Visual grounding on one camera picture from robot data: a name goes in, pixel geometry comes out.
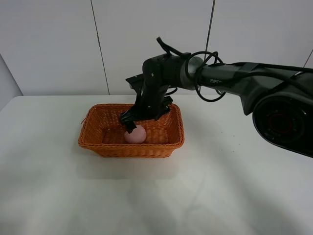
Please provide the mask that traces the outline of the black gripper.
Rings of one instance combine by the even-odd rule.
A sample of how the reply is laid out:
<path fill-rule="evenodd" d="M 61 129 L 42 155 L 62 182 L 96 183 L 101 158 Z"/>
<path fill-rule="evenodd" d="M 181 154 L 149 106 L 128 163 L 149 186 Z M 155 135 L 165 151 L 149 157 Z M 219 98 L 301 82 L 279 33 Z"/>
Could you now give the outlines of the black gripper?
<path fill-rule="evenodd" d="M 134 122 L 159 120 L 170 112 L 173 99 L 167 95 L 169 88 L 181 86 L 180 71 L 182 59 L 179 56 L 160 55 L 144 61 L 142 74 L 144 84 L 140 94 L 136 94 L 134 105 L 120 116 L 127 133 L 137 128 Z"/>

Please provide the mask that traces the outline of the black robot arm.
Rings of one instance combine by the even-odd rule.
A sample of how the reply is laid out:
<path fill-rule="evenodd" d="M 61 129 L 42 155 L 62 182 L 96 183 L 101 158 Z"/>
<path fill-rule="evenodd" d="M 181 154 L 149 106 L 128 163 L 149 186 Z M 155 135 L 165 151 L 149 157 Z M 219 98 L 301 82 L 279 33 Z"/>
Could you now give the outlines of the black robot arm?
<path fill-rule="evenodd" d="M 245 115 L 269 143 L 308 157 L 313 155 L 313 71 L 308 68 L 238 62 L 225 64 L 212 53 L 209 65 L 197 53 L 163 54 L 146 60 L 142 73 L 128 78 L 137 96 L 120 116 L 129 132 L 135 122 L 168 113 L 171 87 L 198 91 L 207 87 L 237 95 Z"/>

